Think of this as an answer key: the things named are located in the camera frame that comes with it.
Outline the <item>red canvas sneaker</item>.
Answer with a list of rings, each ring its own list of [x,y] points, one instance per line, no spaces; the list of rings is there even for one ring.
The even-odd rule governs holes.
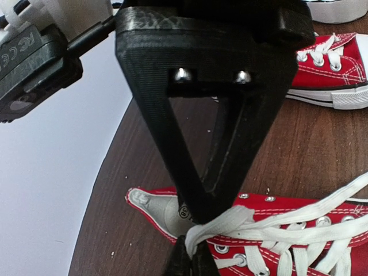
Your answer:
[[[298,71],[286,97],[333,108],[367,108],[367,35],[316,35],[297,51]]]
[[[241,193],[206,224],[179,206],[175,188],[130,189],[127,203],[170,242],[181,235],[191,260],[206,241],[220,275],[366,275],[367,186],[357,177],[322,200]]]

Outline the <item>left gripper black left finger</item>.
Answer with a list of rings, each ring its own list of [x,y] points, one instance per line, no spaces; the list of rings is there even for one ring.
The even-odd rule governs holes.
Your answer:
[[[164,276],[190,276],[191,260],[187,254],[184,235],[177,238],[163,272]]]

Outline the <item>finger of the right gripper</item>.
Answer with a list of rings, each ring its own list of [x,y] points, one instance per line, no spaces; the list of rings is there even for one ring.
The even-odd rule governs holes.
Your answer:
[[[233,204],[297,71],[295,54],[173,7],[118,11],[117,60],[195,222]]]

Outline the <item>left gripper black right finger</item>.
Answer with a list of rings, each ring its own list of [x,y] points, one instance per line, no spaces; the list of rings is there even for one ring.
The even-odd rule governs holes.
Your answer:
[[[197,246],[192,259],[192,272],[194,276],[220,276],[206,241],[202,241]]]

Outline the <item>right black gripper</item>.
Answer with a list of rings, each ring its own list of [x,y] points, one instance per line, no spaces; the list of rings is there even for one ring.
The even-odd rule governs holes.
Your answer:
[[[310,10],[303,1],[124,1],[117,15],[128,12],[168,12],[193,20],[241,26],[255,41],[309,46],[316,39]]]

